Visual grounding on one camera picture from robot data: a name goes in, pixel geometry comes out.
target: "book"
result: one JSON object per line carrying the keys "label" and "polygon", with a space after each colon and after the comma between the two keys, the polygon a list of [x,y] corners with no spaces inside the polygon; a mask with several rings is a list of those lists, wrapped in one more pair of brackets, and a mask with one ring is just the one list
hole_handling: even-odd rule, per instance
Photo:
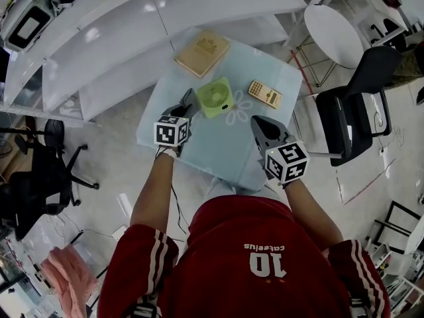
{"label": "book", "polygon": [[175,57],[175,61],[202,78],[229,47],[230,42],[222,36],[203,30]]}

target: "white pants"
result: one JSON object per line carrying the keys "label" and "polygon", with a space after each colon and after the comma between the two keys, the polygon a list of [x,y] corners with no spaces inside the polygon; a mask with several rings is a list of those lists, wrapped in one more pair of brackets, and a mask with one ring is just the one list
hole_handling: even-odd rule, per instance
{"label": "white pants", "polygon": [[225,182],[224,180],[215,179],[213,180],[211,188],[207,192],[205,196],[205,200],[203,202],[205,203],[206,201],[210,199],[220,197],[222,195],[234,195],[234,194],[263,197],[263,198],[273,199],[276,201],[282,200],[276,192],[268,188],[266,185],[260,191],[253,192],[253,191],[248,191],[247,189],[233,187],[229,183]]}

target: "red jersey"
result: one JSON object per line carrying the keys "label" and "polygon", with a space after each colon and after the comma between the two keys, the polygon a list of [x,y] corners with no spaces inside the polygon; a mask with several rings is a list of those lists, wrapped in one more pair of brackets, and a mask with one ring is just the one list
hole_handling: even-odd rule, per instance
{"label": "red jersey", "polygon": [[360,243],[321,252],[290,209],[226,195],[195,214],[188,248],[144,225],[120,239],[99,300],[108,317],[389,317],[386,290]]}

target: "pink cloth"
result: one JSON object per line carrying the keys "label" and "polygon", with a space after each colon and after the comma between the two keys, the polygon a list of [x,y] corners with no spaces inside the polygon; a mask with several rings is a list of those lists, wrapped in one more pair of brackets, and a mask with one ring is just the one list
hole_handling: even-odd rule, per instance
{"label": "pink cloth", "polygon": [[41,263],[46,279],[58,292],[67,318],[86,318],[85,304],[98,280],[72,245],[55,247]]}

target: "green fan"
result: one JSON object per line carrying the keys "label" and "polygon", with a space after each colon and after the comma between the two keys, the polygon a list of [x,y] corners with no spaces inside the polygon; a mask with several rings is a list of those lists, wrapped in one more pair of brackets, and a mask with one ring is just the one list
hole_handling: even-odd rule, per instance
{"label": "green fan", "polygon": [[226,78],[221,78],[200,87],[196,96],[206,117],[213,118],[234,105],[231,87]]}

